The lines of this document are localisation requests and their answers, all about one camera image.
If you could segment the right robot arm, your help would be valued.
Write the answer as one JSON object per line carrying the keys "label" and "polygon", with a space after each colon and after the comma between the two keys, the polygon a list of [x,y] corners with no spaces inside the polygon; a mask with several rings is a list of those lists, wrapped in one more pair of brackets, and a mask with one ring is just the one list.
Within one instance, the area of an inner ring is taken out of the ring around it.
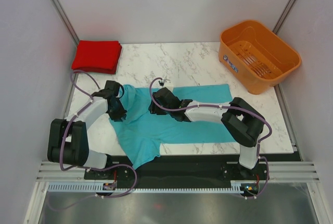
{"label": "right robot arm", "polygon": [[149,94],[151,114],[170,115],[179,122],[213,122],[223,125],[240,145],[239,175],[250,179],[257,173],[259,137],[266,121],[245,100],[236,97],[224,104],[180,100],[168,88],[161,88],[156,92],[150,89]]}

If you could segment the turquoise t shirt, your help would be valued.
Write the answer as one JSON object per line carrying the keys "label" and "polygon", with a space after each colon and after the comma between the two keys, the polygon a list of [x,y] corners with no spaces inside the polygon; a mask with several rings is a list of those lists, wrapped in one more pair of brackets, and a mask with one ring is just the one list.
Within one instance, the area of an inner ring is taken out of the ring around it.
{"label": "turquoise t shirt", "polygon": [[118,142],[137,169],[160,156],[160,145],[192,143],[229,143],[234,139],[223,124],[178,122],[170,115],[153,115],[148,88],[124,86],[121,103],[126,109],[124,121],[110,121]]}

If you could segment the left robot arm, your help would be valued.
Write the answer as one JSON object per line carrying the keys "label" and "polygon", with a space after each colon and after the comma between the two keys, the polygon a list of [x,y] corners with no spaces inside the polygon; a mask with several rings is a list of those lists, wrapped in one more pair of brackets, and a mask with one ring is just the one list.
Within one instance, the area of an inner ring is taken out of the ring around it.
{"label": "left robot arm", "polygon": [[125,120],[127,111],[120,101],[123,95],[124,87],[108,80],[78,111],[65,119],[54,119],[50,124],[47,159],[58,163],[63,171],[83,167],[96,170],[103,179],[112,177],[111,157],[89,148],[87,131],[104,114],[113,121]]}

